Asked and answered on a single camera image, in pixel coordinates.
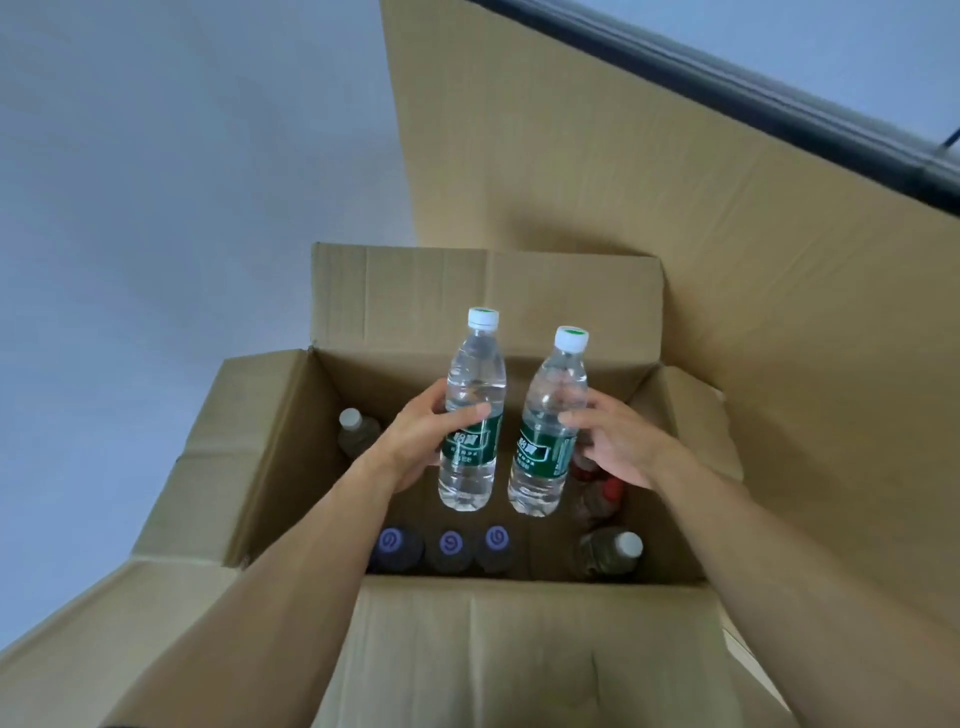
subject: black cable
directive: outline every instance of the black cable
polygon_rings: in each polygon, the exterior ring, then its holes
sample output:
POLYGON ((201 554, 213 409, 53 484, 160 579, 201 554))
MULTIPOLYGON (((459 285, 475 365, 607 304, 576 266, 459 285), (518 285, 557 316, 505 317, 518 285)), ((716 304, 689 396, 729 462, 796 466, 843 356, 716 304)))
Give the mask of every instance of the black cable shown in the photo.
POLYGON ((949 149, 953 146, 953 142, 955 142, 957 139, 960 139, 960 127, 957 127, 957 131, 948 136, 947 141, 940 146, 942 146, 944 149, 949 149))

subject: box flap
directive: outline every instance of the box flap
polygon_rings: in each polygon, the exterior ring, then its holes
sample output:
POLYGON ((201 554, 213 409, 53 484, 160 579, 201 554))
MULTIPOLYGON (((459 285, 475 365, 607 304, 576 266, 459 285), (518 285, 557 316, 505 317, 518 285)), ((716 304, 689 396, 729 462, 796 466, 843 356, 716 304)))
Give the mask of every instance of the box flap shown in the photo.
POLYGON ((371 577, 314 728, 739 726, 705 589, 371 577))
POLYGON ((643 255, 575 255, 318 243, 313 345, 453 354, 467 311, 500 311, 507 355, 543 358, 558 326, 590 332, 587 360, 660 359, 663 273, 643 255))
POLYGON ((334 442, 339 400, 312 364, 303 350, 223 363, 133 547, 135 558, 236 566, 320 497, 342 469, 334 442), (294 504, 300 513, 284 510, 294 504))
POLYGON ((660 367, 630 401, 648 421, 680 440, 704 465, 743 482, 720 393, 678 367, 660 367))
POLYGON ((99 725, 236 575, 210 564, 124 564, 0 654, 0 725, 99 725))

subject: bottle cap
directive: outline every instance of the bottle cap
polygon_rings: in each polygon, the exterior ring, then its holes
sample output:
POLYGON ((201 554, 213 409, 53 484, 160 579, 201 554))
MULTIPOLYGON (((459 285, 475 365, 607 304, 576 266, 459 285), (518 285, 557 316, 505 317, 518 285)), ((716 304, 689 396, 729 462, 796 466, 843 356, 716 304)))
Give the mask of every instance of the bottle cap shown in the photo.
POLYGON ((560 327, 553 337, 553 345, 561 352, 582 353, 587 348, 590 335, 582 328, 560 327))
POLYGON ((393 553, 403 546, 403 531, 399 528, 384 528, 376 540, 376 549, 381 553, 393 553))
POLYGON ((603 497, 611 503, 619 503, 623 499, 623 481, 612 475, 604 480, 603 497))
POLYGON ((632 531, 624 531, 613 539, 617 552, 628 559, 636 559, 643 553, 643 542, 632 531))
POLYGON ((467 325, 481 331, 496 331, 500 323, 500 313, 492 308, 472 308, 467 315, 467 325))
POLYGON ((348 407, 340 413, 340 427, 343 429, 356 429, 363 422, 363 415, 359 409, 348 407))
POLYGON ((446 531, 440 537, 440 552, 444 556, 456 556, 464 548, 464 538, 456 531, 446 531))
POLYGON ((487 529, 487 535, 484 537, 487 547, 493 551, 502 551, 510 545, 510 534, 502 525, 492 525, 487 529))

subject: finger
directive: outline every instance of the finger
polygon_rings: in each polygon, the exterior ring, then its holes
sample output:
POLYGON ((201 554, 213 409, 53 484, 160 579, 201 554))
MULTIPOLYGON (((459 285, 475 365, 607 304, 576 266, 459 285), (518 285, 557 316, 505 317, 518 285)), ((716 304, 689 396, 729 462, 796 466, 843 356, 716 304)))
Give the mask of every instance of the finger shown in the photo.
POLYGON ((560 413, 560 424, 578 429, 602 429, 608 425, 612 416, 600 409, 571 409, 560 413))
POLYGON ((455 429, 463 429, 486 420, 491 413, 489 402, 481 402, 471 407, 461 407, 437 418, 440 429, 446 434, 455 429))
POLYGON ((416 397, 410 400, 411 404, 415 404, 420 407, 426 407, 431 411, 437 409, 438 404, 442 404, 444 398, 446 397, 446 378, 441 377, 437 379, 433 384, 420 392, 416 397))
POLYGON ((623 406, 623 402, 617 400, 610 395, 605 395, 603 392, 598 392, 595 389, 587 389, 587 404, 594 409, 602 410, 603 412, 616 412, 617 409, 623 406))

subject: red bottle cap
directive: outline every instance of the red bottle cap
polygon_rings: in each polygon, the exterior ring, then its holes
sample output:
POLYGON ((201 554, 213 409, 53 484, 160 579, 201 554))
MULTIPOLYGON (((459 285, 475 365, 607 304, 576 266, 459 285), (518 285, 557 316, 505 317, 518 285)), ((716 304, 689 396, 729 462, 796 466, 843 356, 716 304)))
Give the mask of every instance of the red bottle cap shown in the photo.
POLYGON ((623 481, 612 475, 604 481, 603 497, 611 503, 619 503, 623 498, 623 481))

